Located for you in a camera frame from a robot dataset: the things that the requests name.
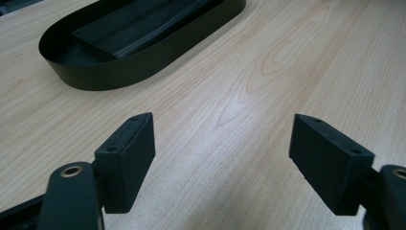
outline black tray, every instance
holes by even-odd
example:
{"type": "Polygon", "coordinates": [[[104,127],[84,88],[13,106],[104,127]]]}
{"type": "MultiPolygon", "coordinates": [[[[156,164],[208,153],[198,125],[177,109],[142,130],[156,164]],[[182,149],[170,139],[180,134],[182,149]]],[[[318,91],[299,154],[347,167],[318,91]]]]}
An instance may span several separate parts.
{"type": "Polygon", "coordinates": [[[106,56],[93,49],[97,46],[86,44],[81,37],[86,35],[83,33],[86,27],[133,3],[101,0],[69,14],[41,37],[39,52],[59,77],[75,88],[95,91],[120,88],[156,74],[245,8],[245,0],[219,0],[172,31],[155,36],[152,42],[124,55],[106,56]]]}

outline light wood surface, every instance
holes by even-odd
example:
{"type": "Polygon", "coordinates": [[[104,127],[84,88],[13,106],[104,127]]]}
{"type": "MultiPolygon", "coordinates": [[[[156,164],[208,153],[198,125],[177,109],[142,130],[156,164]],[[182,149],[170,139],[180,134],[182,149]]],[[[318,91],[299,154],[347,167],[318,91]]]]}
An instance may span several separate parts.
{"type": "Polygon", "coordinates": [[[130,213],[106,229],[362,229],[335,217],[288,158],[295,113],[406,166],[406,2],[247,0],[244,12],[152,78],[69,87],[37,44],[93,1],[0,17],[0,211],[91,162],[128,117],[152,112],[157,155],[130,213]]]}

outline wood grain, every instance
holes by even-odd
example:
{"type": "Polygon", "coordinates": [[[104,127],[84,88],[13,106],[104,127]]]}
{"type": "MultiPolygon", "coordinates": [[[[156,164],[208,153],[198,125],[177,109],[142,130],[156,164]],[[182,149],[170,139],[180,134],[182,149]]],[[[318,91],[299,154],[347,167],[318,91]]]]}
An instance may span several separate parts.
{"type": "Polygon", "coordinates": [[[87,92],[37,44],[94,1],[42,1],[0,17],[0,211],[151,111],[157,156],[131,212],[106,229],[362,229],[335,217],[288,158],[295,113],[406,165],[406,2],[247,0],[244,12],[152,78],[87,92]]]}

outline black mechanical arm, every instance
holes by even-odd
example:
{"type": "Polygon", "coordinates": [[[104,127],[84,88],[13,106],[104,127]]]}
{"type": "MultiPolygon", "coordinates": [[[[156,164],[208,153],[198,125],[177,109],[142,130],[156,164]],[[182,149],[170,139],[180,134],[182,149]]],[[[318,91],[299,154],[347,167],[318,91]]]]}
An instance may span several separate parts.
{"type": "Polygon", "coordinates": [[[367,210],[364,229],[406,230],[406,168],[372,168],[374,154],[329,124],[297,114],[289,157],[337,216],[367,210]]]}
{"type": "Polygon", "coordinates": [[[95,161],[55,170],[45,195],[0,214],[7,230],[104,229],[107,214],[130,211],[155,156],[152,114],[128,119],[96,151],[95,161]]]}

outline metal ring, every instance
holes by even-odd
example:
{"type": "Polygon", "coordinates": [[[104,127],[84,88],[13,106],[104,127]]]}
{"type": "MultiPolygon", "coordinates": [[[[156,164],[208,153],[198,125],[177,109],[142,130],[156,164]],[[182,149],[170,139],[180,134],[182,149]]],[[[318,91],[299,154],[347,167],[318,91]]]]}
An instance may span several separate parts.
{"type": "Polygon", "coordinates": [[[400,178],[402,178],[402,179],[406,179],[406,171],[405,171],[405,170],[402,170],[402,169],[394,169],[394,170],[393,170],[393,173],[394,173],[396,176],[398,176],[398,177],[400,177],[400,178]]]}
{"type": "Polygon", "coordinates": [[[61,173],[60,176],[62,177],[72,177],[75,176],[83,171],[82,166],[72,166],[69,168],[64,169],[61,173]]]}

